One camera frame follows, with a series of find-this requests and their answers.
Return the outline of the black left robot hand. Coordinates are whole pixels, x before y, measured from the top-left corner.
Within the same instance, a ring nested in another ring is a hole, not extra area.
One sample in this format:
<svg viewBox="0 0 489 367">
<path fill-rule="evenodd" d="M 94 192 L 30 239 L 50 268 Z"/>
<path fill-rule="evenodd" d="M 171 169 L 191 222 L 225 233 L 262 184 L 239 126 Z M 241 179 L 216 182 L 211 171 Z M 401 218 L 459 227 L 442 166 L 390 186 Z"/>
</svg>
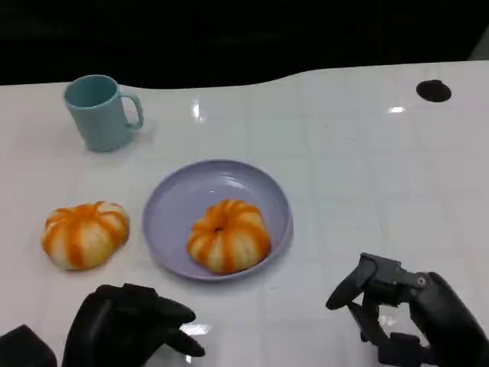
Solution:
<svg viewBox="0 0 489 367">
<path fill-rule="evenodd" d="M 68 332 L 63 366 L 143 366 L 163 345 L 192 357 L 205 349 L 180 327 L 196 314 L 136 284 L 103 284 L 82 302 Z"/>
</svg>

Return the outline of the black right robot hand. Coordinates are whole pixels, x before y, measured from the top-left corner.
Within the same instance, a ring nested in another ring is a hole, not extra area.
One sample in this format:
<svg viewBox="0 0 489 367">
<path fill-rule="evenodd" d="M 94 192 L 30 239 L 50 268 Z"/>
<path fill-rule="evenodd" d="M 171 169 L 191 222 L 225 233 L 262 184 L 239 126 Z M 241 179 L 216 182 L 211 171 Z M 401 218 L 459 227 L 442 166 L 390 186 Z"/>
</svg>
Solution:
<svg viewBox="0 0 489 367">
<path fill-rule="evenodd" d="M 425 336 L 385 333 L 381 305 L 407 303 L 410 319 Z M 361 340 L 377 347 L 379 363 L 390 366 L 486 366 L 488 337 L 449 283 L 435 272 L 409 272 L 397 260 L 361 253 L 355 269 L 326 302 L 347 307 Z"/>
</svg>

